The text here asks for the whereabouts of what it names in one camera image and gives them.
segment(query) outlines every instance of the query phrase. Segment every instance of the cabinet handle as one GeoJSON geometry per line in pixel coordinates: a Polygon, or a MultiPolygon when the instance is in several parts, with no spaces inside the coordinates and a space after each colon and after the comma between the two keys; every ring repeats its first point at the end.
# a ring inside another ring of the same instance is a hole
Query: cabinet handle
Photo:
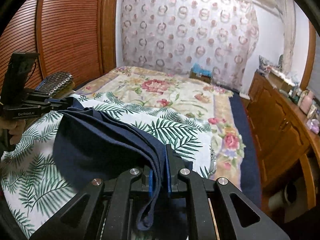
{"type": "Polygon", "coordinates": [[[289,123],[289,122],[286,122],[286,123],[284,124],[284,126],[282,127],[282,131],[284,130],[284,128],[287,126],[288,123],[289,123]]]}
{"type": "Polygon", "coordinates": [[[287,120],[287,119],[284,118],[283,121],[281,122],[281,124],[280,124],[280,128],[281,128],[281,129],[283,128],[284,122],[285,122],[286,120],[287,120]]]}

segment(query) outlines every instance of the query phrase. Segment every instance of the folded navy shirt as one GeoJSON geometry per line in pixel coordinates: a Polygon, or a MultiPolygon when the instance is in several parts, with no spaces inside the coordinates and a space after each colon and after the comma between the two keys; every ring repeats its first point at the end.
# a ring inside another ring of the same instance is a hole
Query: folded navy shirt
{"type": "Polygon", "coordinates": [[[103,111],[84,108],[75,98],[63,114],[53,158],[61,175],[77,190],[95,178],[114,179],[138,163],[153,171],[152,196],[137,215],[137,228],[148,230],[161,183],[164,180],[165,146],[152,135],[113,119],[103,111]]]}

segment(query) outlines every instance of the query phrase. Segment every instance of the white wall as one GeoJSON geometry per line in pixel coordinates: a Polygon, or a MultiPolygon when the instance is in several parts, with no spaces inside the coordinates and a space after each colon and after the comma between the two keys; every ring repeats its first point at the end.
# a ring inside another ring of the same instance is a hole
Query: white wall
{"type": "MultiPolygon", "coordinates": [[[[118,20],[120,20],[120,6],[121,5],[117,5],[118,20]]],[[[260,36],[256,49],[249,58],[244,72],[244,91],[250,88],[254,72],[259,67],[259,55],[277,64],[284,47],[283,23],[280,17],[277,16],[279,14],[278,11],[276,9],[265,10],[259,6],[255,6],[255,9],[257,12],[260,36]]],[[[122,61],[121,28],[119,26],[117,26],[117,28],[119,28],[116,33],[116,44],[119,44],[119,46],[116,46],[117,66],[122,66],[124,63],[122,61]]]]}
{"type": "Polygon", "coordinates": [[[297,73],[297,77],[301,81],[308,56],[309,19],[296,3],[294,3],[294,8],[296,10],[296,40],[291,71],[297,73]]]}
{"type": "Polygon", "coordinates": [[[259,24],[259,40],[244,70],[242,79],[244,94],[249,91],[254,72],[259,68],[259,55],[278,64],[284,49],[284,27],[277,9],[266,10],[257,5],[255,9],[259,24]]]}

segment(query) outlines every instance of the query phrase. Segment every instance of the bed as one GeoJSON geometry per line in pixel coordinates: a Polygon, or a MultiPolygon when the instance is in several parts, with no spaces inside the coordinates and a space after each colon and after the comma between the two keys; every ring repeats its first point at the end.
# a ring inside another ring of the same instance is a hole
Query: bed
{"type": "MultiPolygon", "coordinates": [[[[255,149],[236,93],[199,80],[125,66],[89,82],[72,96],[84,107],[105,110],[141,129],[162,123],[187,129],[190,136],[178,131],[179,139],[166,132],[153,135],[192,161],[193,170],[201,176],[228,178],[260,206],[255,149]]],[[[17,149],[2,157],[4,196],[27,238],[76,193],[52,158],[61,118],[57,112],[44,115],[28,127],[17,149]]]]}
{"type": "Polygon", "coordinates": [[[228,178],[252,202],[257,206],[261,205],[258,162],[247,115],[239,94],[200,80],[135,66],[116,68],[84,85],[77,93],[89,98],[100,98],[108,91],[112,91],[126,103],[170,107],[187,117],[206,122],[212,132],[219,133],[232,150],[225,151],[223,148],[226,145],[221,145],[215,152],[215,173],[209,175],[210,179],[228,178]]]}

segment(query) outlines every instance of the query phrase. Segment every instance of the pillow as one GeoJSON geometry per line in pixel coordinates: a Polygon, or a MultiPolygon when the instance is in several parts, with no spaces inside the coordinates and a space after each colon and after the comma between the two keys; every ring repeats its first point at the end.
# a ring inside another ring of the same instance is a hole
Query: pillow
{"type": "Polygon", "coordinates": [[[279,57],[279,62],[278,62],[279,68],[282,68],[282,62],[283,62],[283,54],[281,54],[279,57]]]}
{"type": "Polygon", "coordinates": [[[278,69],[279,65],[276,65],[276,64],[272,63],[271,61],[267,60],[265,57],[259,55],[258,72],[260,72],[263,75],[268,75],[270,73],[271,68],[278,69]]]}

